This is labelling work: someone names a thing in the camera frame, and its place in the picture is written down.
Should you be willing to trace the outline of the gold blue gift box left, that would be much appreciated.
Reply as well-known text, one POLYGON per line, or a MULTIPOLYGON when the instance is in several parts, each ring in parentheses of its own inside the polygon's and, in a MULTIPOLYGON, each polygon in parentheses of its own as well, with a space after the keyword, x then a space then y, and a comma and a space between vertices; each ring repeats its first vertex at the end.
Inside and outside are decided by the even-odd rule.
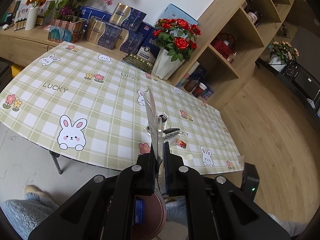
POLYGON ((85 31, 85 39, 106 49, 112 50, 122 29, 106 21, 91 18, 85 31))

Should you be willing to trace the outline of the low wooden cabinet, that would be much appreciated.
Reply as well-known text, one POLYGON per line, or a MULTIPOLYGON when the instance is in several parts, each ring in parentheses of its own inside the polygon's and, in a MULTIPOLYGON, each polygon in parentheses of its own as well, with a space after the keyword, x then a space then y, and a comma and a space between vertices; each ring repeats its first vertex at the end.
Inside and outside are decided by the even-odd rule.
POLYGON ((43 26, 33 30, 1 30, 1 57, 26 67, 45 52, 59 44, 47 39, 48 32, 43 26))

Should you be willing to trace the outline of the red gift basket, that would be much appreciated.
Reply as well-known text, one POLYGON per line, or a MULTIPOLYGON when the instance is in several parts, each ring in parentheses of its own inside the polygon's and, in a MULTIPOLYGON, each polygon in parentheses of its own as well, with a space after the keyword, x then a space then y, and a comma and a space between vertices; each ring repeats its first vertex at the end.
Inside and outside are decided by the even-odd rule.
POLYGON ((235 38, 228 33, 219 33, 210 43, 224 59, 233 54, 235 38))

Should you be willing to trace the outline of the red lighter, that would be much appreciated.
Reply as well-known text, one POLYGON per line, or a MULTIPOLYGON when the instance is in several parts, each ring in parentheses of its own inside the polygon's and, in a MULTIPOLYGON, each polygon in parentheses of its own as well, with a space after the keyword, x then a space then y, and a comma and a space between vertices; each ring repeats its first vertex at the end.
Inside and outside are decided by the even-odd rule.
POLYGON ((182 148, 182 149, 186 149, 186 147, 187 147, 187 144, 178 138, 175 140, 175 145, 182 148))

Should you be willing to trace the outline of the pink roses white pot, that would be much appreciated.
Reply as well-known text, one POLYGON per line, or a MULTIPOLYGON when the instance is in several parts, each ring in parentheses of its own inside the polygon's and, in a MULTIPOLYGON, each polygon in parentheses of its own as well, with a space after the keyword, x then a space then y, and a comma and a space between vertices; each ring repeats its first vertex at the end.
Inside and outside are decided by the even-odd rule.
POLYGON ((289 42, 274 41, 271 46, 270 60, 268 64, 277 72, 281 72, 288 64, 296 63, 299 51, 289 42))

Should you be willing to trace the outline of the wooden shelf unit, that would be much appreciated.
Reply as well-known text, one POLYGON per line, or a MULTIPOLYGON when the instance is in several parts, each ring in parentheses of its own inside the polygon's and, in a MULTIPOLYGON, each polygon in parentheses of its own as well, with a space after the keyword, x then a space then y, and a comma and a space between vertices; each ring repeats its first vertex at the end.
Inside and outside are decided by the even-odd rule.
POLYGON ((172 74, 177 85, 195 62, 208 70, 205 81, 214 94, 207 102, 222 109, 248 83, 257 68, 255 62, 287 18, 295 0, 214 0, 198 19, 201 36, 191 58, 172 74), (229 63, 213 47, 220 34, 235 39, 235 61, 229 63))

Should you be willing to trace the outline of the cream plastic spork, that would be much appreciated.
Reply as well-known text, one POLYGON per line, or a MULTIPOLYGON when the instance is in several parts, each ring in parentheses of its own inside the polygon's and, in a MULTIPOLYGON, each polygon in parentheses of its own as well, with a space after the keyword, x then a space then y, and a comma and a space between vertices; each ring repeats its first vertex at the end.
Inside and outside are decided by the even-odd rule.
POLYGON ((187 160, 191 160, 193 159, 193 155, 192 154, 187 154, 183 157, 183 159, 187 159, 187 160))

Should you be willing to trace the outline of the maroon trash bin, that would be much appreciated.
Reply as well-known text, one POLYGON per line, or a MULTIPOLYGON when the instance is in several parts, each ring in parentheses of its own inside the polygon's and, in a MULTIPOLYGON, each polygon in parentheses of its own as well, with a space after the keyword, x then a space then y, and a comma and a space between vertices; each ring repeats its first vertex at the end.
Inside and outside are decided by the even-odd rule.
POLYGON ((136 196, 131 239, 153 239, 163 229, 167 217, 164 200, 157 193, 136 196))

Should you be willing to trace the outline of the green plaid tablecloth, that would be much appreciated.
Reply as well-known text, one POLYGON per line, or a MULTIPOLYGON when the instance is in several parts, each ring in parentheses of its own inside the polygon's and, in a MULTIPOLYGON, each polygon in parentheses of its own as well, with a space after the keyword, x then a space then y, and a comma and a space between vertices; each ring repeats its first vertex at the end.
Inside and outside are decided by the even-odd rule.
POLYGON ((200 174, 243 169, 220 112, 190 94, 79 45, 63 42, 35 59, 1 92, 1 123, 66 157, 114 170, 151 150, 143 92, 151 88, 166 128, 186 149, 170 150, 200 174))

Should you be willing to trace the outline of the light blue tall box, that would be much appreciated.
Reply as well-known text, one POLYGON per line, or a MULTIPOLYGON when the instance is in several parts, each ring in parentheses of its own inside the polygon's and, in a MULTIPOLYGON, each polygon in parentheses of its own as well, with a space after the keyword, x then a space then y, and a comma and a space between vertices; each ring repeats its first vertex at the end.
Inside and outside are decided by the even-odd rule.
POLYGON ((178 19, 181 18, 187 21, 189 24, 198 25, 198 21, 195 20, 192 16, 190 16, 185 11, 181 10, 179 7, 175 6, 174 4, 170 3, 164 11, 159 16, 159 19, 178 19))

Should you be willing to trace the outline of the gold blue gift box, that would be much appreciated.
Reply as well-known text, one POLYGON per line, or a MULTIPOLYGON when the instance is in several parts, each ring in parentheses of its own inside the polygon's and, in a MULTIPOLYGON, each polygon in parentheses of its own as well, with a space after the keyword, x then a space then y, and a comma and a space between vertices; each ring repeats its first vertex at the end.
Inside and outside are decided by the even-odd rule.
POLYGON ((112 50, 122 29, 106 21, 91 18, 85 31, 85 39, 106 49, 112 50))
POLYGON ((144 39, 142 35, 125 29, 123 29, 123 32, 119 37, 121 38, 119 50, 127 54, 136 54, 144 39))
POLYGON ((136 32, 146 15, 138 9, 118 3, 108 22, 128 31, 136 32))

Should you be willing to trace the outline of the green gold tray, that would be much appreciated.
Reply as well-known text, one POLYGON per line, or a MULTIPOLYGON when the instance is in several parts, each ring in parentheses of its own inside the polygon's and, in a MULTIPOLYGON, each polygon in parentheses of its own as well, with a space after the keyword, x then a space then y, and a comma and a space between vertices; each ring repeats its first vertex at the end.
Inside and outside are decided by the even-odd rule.
POLYGON ((153 70, 153 63, 134 54, 126 55, 122 61, 149 74, 153 70))

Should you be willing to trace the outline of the stack of paper cups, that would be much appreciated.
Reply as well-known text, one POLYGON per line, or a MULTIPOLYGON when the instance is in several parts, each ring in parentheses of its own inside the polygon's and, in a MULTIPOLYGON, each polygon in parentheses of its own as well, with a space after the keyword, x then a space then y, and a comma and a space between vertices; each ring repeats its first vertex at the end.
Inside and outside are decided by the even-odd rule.
POLYGON ((180 80, 180 82, 177 84, 177 88, 182 87, 189 79, 191 74, 193 74, 193 72, 196 70, 196 68, 199 66, 199 63, 196 61, 192 67, 187 71, 187 73, 182 77, 182 79, 180 80))

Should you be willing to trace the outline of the gold blue gift box right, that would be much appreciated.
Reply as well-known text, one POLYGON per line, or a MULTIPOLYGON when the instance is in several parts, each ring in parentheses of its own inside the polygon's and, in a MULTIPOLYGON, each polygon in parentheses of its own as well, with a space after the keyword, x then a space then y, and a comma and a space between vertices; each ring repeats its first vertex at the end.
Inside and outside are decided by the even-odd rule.
POLYGON ((119 37, 121 38, 119 50, 127 54, 136 54, 144 39, 142 35, 125 29, 123 29, 123 32, 119 37))

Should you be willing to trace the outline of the red rose bouquet white vase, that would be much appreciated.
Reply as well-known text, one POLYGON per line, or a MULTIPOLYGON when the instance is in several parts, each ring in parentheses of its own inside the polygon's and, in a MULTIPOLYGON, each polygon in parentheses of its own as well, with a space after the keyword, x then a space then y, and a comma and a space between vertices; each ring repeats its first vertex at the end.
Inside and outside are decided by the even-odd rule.
POLYGON ((200 28, 182 18, 159 19, 152 35, 160 48, 153 74, 167 80, 190 57, 197 48, 196 40, 201 35, 200 28))

